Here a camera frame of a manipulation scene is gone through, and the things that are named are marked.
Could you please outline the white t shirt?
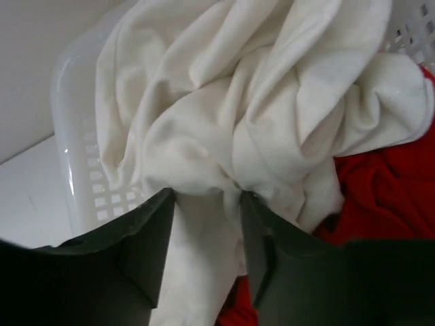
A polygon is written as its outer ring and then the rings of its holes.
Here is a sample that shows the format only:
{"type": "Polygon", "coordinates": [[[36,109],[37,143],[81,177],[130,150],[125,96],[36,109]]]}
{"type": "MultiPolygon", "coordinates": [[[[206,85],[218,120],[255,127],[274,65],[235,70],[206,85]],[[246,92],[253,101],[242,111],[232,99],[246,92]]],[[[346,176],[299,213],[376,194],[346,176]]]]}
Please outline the white t shirt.
{"type": "Polygon", "coordinates": [[[179,197],[152,325],[212,325],[245,269],[239,197],[306,232],[342,207],[334,157],[414,141],[434,93],[380,52],[390,1],[139,1],[97,62],[110,183],[179,197]]]}

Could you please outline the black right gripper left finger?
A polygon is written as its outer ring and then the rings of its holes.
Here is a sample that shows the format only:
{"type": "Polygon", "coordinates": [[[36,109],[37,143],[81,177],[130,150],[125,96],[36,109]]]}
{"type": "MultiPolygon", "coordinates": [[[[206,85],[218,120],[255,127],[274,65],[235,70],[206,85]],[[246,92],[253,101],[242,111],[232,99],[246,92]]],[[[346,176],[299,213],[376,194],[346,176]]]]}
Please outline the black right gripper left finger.
{"type": "Polygon", "coordinates": [[[1,242],[2,325],[147,325],[173,224],[165,188],[123,216],[57,247],[1,242]]]}

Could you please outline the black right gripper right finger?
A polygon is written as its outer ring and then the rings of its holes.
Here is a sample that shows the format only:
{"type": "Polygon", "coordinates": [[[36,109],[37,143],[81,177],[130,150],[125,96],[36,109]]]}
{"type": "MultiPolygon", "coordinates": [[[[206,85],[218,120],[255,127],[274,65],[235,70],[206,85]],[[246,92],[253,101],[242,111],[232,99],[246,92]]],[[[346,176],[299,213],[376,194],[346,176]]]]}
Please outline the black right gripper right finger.
{"type": "Polygon", "coordinates": [[[260,325],[433,325],[434,241],[335,247],[241,195],[251,302],[260,325]]]}

